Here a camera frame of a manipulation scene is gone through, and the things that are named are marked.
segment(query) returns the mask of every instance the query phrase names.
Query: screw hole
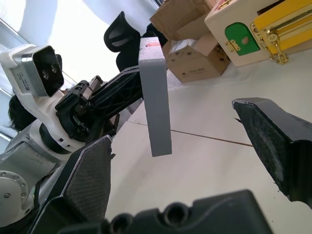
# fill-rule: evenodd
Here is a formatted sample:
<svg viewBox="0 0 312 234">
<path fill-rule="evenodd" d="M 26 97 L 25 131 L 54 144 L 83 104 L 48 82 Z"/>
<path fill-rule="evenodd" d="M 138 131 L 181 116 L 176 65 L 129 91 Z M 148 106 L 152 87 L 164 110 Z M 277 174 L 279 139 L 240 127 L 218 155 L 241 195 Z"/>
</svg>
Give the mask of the screw hole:
<svg viewBox="0 0 312 234">
<path fill-rule="evenodd" d="M 181 226 L 188 218 L 189 208 L 181 203 L 174 203 L 164 211 L 164 221 L 170 227 Z"/>
<path fill-rule="evenodd" d="M 132 224 L 132 216 L 129 214 L 120 214 L 115 217 L 111 223 L 111 232 L 114 234 L 123 233 Z"/>
</svg>

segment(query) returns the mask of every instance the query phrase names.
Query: black mesh chair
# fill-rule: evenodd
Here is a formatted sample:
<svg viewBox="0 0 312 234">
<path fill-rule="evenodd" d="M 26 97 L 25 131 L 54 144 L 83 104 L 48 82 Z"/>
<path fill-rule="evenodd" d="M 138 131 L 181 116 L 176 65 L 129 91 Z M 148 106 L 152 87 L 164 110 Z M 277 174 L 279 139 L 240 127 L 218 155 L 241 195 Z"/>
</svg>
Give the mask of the black mesh chair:
<svg viewBox="0 0 312 234">
<path fill-rule="evenodd" d="M 140 40 L 140 33 L 128 24 L 122 11 L 104 34 L 104 42 L 112 52 L 120 52 Z"/>
</svg>

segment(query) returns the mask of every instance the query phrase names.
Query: green door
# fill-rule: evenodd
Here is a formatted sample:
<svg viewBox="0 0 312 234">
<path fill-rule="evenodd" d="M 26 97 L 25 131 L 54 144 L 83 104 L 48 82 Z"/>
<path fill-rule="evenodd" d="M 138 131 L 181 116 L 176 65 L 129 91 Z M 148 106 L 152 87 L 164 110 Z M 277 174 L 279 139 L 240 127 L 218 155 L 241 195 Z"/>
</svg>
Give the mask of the green door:
<svg viewBox="0 0 312 234">
<path fill-rule="evenodd" d="M 237 46 L 240 48 L 239 50 L 236 50 L 239 56 L 260 50 L 257 42 L 252 36 L 252 33 L 249 31 L 248 27 L 243 23 L 233 23 L 229 25 L 225 29 L 224 33 L 230 42 L 234 40 Z"/>
</svg>

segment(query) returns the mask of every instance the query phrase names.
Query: white wall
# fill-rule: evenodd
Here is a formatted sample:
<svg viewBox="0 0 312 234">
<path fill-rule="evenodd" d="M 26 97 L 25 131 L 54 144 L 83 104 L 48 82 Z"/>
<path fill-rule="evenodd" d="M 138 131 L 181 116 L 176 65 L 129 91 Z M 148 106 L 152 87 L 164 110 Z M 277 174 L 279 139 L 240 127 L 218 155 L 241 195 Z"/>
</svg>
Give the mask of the white wall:
<svg viewBox="0 0 312 234">
<path fill-rule="evenodd" d="M 116 53 L 103 35 L 117 15 L 140 33 L 156 11 L 150 0 L 1 0 L 0 18 L 36 45 L 50 44 L 62 55 L 64 71 L 75 81 L 119 73 Z"/>
</svg>

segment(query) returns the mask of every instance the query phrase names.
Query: brown line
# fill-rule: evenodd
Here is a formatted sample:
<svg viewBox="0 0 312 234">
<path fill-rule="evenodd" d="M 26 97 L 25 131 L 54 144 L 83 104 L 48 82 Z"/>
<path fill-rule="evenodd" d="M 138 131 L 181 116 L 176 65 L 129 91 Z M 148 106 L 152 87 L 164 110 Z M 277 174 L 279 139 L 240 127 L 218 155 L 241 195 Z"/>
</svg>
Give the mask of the brown line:
<svg viewBox="0 0 312 234">
<path fill-rule="evenodd" d="M 131 122 L 131 121 L 128 121 L 128 122 L 134 123 L 134 124 L 138 124 L 138 125 L 147 126 L 146 124 L 143 124 L 143 123 L 135 123 L 135 122 Z M 172 132 L 176 132 L 176 133 L 188 134 L 188 135 L 192 135 L 192 136 L 196 136 L 196 137 L 204 137 L 204 138 L 208 138 L 208 139 L 212 139 L 212 140 L 220 140 L 220 141 L 224 141 L 224 142 L 228 142 L 228 143 L 233 143 L 233 144 L 245 145 L 245 146 L 253 147 L 253 145 L 246 144 L 246 143 L 241 143 L 241 142 L 236 142 L 236 141 L 223 140 L 223 139 L 219 139 L 219 138 L 215 138 L 215 137 L 202 136 L 202 135 L 197 135 L 197 134 L 193 134 L 193 133 L 185 133 L 185 132 L 181 132 L 181 131 L 177 131 L 177 130 L 172 130 L 172 129 L 171 129 L 171 131 L 172 131 Z"/>
</svg>

